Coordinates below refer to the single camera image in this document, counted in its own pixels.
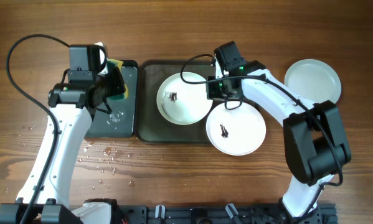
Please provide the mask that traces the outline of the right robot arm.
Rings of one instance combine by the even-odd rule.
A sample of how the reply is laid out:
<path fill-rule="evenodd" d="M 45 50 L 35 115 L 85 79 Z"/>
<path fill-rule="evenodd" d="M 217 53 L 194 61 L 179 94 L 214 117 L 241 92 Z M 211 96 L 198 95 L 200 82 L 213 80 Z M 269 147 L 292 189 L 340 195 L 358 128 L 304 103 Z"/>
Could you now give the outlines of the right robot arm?
<path fill-rule="evenodd" d="M 315 103 L 279 82 L 262 63 L 246 61 L 235 42 L 211 55 L 215 75 L 205 82 L 207 97 L 219 101 L 206 122 L 207 136 L 220 151 L 245 155 L 265 138 L 266 111 L 283 128 L 285 159 L 292 174 L 280 203 L 288 218 L 310 216 L 334 176 L 351 160 L 351 150 L 337 106 Z"/>

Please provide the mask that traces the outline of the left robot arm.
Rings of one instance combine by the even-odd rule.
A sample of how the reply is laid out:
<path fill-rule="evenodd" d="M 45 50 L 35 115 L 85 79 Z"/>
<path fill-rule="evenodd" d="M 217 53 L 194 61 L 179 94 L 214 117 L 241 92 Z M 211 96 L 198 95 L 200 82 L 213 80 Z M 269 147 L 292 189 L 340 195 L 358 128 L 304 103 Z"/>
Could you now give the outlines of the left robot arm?
<path fill-rule="evenodd" d="M 119 67 L 97 79 L 58 83 L 49 93 L 47 129 L 30 176 L 14 203 L 0 204 L 0 223 L 123 223 L 115 199 L 88 199 L 69 209 L 70 182 L 81 143 L 99 105 L 126 92 Z"/>

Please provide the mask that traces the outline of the green yellow sponge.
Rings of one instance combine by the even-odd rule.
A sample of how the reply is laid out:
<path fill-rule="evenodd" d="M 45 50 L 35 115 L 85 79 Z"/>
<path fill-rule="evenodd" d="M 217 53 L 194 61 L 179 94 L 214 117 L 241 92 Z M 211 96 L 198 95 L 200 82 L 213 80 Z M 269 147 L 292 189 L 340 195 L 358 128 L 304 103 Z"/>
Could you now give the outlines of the green yellow sponge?
<path fill-rule="evenodd" d="M 126 86 L 121 73 L 123 61 L 109 59 L 106 65 L 108 69 L 106 78 L 110 86 L 109 97 L 112 100 L 126 99 L 128 97 L 128 87 Z"/>

